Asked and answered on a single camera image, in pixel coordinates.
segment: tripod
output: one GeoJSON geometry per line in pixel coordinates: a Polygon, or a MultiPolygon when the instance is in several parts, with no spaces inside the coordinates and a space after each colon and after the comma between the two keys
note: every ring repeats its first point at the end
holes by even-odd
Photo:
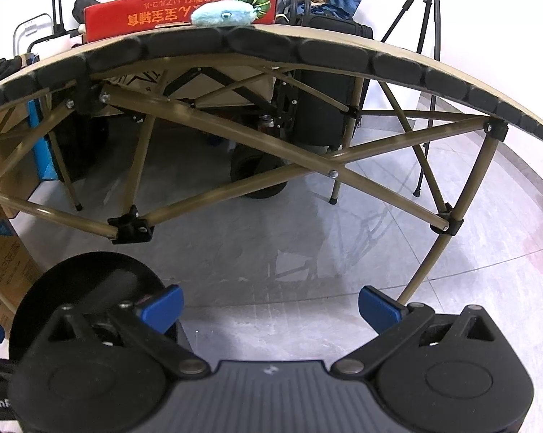
{"type": "MultiPolygon", "coordinates": [[[[395,29],[395,27],[398,25],[399,20],[402,19],[402,16],[410,9],[410,6],[412,6],[412,3],[414,3],[415,0],[406,0],[406,2],[402,6],[402,10],[399,12],[398,16],[395,18],[395,21],[392,23],[390,28],[387,30],[386,34],[383,36],[382,42],[385,42],[388,37],[390,37],[390,34],[395,29]]],[[[441,47],[441,20],[440,20],[440,0],[424,0],[425,3],[425,10],[424,10],[424,20],[421,24],[421,30],[420,30],[420,40],[417,44],[417,53],[421,53],[422,49],[424,48],[424,40],[425,40],[425,34],[428,30],[428,22],[429,22],[429,14],[431,12],[432,6],[434,6],[434,60],[440,60],[440,47],[441,47]]],[[[429,110],[435,111],[436,110],[436,96],[432,96],[432,99],[429,103],[429,110]]],[[[428,128],[434,126],[434,120],[429,119],[428,120],[428,128]]],[[[429,142],[424,144],[424,154],[425,157],[428,157],[428,151],[429,151],[429,142]]],[[[420,196],[421,193],[421,183],[424,179],[424,172],[423,170],[420,170],[420,178],[418,179],[417,188],[414,190],[414,195],[416,197],[420,196]]]]}

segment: tile floor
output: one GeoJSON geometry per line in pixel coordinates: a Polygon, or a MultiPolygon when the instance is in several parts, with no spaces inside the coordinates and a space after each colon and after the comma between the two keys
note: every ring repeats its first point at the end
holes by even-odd
{"type": "MultiPolygon", "coordinates": [[[[388,125],[389,119],[366,119],[354,142],[394,134],[388,125]]],[[[108,157],[77,183],[86,217],[119,214],[138,127],[117,127],[108,157]]],[[[430,162],[452,204],[480,142],[474,133],[432,143],[430,162]]],[[[208,146],[197,132],[158,124],[137,198],[140,212],[226,183],[227,149],[208,146]]],[[[425,186],[419,199],[412,196],[419,168],[411,150],[350,167],[432,209],[425,186]]],[[[157,226],[149,244],[114,247],[23,214],[14,225],[44,268],[74,254],[114,250],[140,259],[166,283],[179,283],[188,338],[212,364],[322,358],[329,365],[375,335],[357,312],[359,289],[369,284],[399,296],[435,237],[424,223],[346,186],[331,206],[331,185],[314,174],[267,200],[213,205],[157,226]]],[[[69,209],[60,183],[42,184],[33,200],[69,209]]],[[[543,433],[543,196],[502,154],[460,234],[413,299],[437,312],[459,314],[468,303],[487,308],[535,383],[522,432],[543,433]]]]}

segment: black suitcase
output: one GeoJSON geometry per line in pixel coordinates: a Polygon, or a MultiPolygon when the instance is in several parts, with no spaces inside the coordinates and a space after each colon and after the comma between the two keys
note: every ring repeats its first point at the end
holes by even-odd
{"type": "MultiPolygon", "coordinates": [[[[373,31],[370,27],[351,20],[314,15],[308,11],[304,11],[303,15],[291,19],[291,24],[295,23],[299,26],[326,29],[373,39],[373,31]]],[[[345,105],[351,104],[351,93],[354,86],[352,76],[298,70],[294,77],[345,105]]],[[[363,106],[368,85],[369,80],[367,79],[364,83],[360,108],[363,106]]],[[[313,146],[339,148],[342,144],[345,129],[345,114],[336,107],[301,90],[299,90],[297,101],[297,111],[292,132],[293,141],[313,146]]]]}

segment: black plastic joint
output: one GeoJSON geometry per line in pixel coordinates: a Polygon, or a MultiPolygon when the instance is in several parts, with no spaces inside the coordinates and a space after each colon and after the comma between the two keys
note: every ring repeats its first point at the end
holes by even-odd
{"type": "Polygon", "coordinates": [[[453,208],[449,203],[446,203],[446,209],[446,212],[438,213],[438,216],[440,218],[444,218],[444,220],[448,222],[448,229],[436,228],[431,224],[429,225],[429,228],[437,234],[447,234],[449,236],[455,236],[456,234],[458,234],[458,231],[460,231],[464,220],[455,220],[454,218],[452,218],[451,214],[453,208]]]}
{"type": "Polygon", "coordinates": [[[117,228],[117,239],[111,241],[113,244],[137,244],[153,238],[155,226],[149,226],[147,220],[139,218],[135,205],[131,206],[129,213],[119,218],[109,218],[107,222],[117,228]]]}
{"type": "Polygon", "coordinates": [[[490,119],[484,123],[484,131],[489,137],[504,141],[508,133],[508,124],[500,119],[490,119]]]}
{"type": "Polygon", "coordinates": [[[90,115],[99,112],[105,104],[100,101],[103,86],[93,84],[88,76],[77,78],[73,94],[75,109],[79,115],[90,115]]]}
{"type": "Polygon", "coordinates": [[[347,106],[347,112],[344,112],[344,111],[340,111],[340,112],[344,114],[345,117],[351,117],[352,119],[355,119],[356,122],[359,122],[360,119],[362,118],[362,112],[357,107],[354,107],[353,105],[347,106]]]}

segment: cardboard box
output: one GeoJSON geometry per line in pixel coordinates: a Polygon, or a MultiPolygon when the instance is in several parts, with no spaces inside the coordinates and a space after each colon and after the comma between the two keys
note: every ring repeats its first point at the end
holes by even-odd
{"type": "MultiPolygon", "coordinates": [[[[41,276],[37,264],[0,206],[0,292],[18,307],[31,285],[41,276]]],[[[0,298],[0,325],[8,335],[13,313],[0,298]]]]}
{"type": "MultiPolygon", "coordinates": [[[[85,9],[87,41],[93,42],[157,27],[186,24],[191,13],[219,0],[115,0],[85,9]]],[[[273,24],[277,0],[241,0],[259,10],[256,24],[273,24]]]]}
{"type": "MultiPolygon", "coordinates": [[[[6,111],[0,112],[0,122],[5,114],[6,111]]],[[[3,132],[10,131],[14,128],[29,128],[26,121],[27,116],[27,105],[18,105],[9,118],[3,132]]],[[[20,141],[21,137],[0,141],[0,165],[14,151],[20,141]]],[[[10,173],[3,177],[0,183],[0,191],[6,193],[7,195],[12,195],[14,197],[26,200],[31,196],[38,185],[39,176],[37,174],[35,157],[31,151],[10,173]]],[[[11,209],[7,206],[4,206],[3,209],[5,210],[8,218],[14,218],[18,214],[17,210],[11,209]]]]}

